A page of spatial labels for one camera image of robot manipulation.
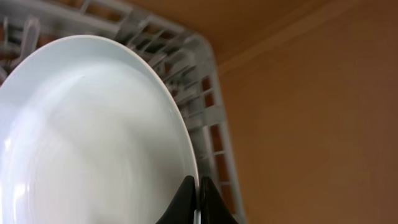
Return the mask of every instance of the plate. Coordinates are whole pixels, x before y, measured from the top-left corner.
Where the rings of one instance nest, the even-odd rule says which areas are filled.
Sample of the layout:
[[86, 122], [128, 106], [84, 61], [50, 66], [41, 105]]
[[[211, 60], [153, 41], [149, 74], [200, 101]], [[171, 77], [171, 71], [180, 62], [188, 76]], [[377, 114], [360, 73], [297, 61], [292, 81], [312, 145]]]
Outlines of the plate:
[[3, 223], [155, 223], [198, 172], [156, 73], [102, 37], [56, 40], [0, 87]]

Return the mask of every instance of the brown background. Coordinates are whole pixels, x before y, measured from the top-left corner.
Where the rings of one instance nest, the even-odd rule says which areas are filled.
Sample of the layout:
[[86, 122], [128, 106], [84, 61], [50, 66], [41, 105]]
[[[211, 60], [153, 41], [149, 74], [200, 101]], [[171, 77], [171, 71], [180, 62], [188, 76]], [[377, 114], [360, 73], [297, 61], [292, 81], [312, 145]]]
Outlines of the brown background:
[[249, 223], [398, 223], [398, 1], [132, 2], [213, 44]]

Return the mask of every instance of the gray dish rack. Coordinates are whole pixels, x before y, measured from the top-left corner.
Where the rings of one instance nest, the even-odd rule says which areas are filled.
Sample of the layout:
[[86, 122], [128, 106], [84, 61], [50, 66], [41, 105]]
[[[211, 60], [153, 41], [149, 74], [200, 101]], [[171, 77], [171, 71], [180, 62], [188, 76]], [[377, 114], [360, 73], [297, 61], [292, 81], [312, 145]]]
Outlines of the gray dish rack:
[[69, 35], [99, 35], [140, 55], [180, 109], [200, 177], [211, 177], [238, 223], [246, 222], [215, 58], [206, 39], [113, 0], [0, 0], [0, 21], [1, 82], [37, 47]]

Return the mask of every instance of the drying rack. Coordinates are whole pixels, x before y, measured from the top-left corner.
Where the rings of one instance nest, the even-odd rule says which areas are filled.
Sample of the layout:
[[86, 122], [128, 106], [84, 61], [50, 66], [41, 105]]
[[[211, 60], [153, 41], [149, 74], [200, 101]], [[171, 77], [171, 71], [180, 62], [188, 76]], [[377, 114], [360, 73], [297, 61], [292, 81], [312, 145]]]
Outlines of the drying rack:
[[211, 177], [236, 221], [246, 222], [215, 58], [205, 38], [113, 0], [2, 0], [0, 21], [2, 81], [36, 48], [69, 35], [99, 35], [135, 51], [180, 109], [199, 176]]

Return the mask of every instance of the white plate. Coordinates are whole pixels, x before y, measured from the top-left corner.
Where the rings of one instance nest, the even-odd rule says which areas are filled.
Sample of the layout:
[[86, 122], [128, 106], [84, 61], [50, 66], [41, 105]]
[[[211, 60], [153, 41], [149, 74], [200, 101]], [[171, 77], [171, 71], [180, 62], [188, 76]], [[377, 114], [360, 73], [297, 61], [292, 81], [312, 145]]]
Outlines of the white plate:
[[186, 175], [198, 185], [171, 95], [112, 40], [34, 52], [0, 87], [0, 118], [2, 223], [155, 223]]

